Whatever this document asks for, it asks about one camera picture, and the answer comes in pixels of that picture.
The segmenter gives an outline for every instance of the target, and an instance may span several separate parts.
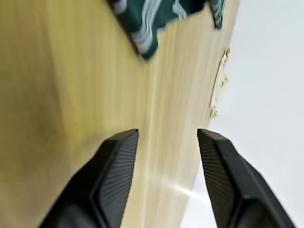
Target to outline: wood panel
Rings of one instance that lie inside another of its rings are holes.
[[[178,227],[238,0],[171,23],[144,63],[104,0],[0,1],[0,226],[36,227],[105,137],[138,128],[122,227]]]

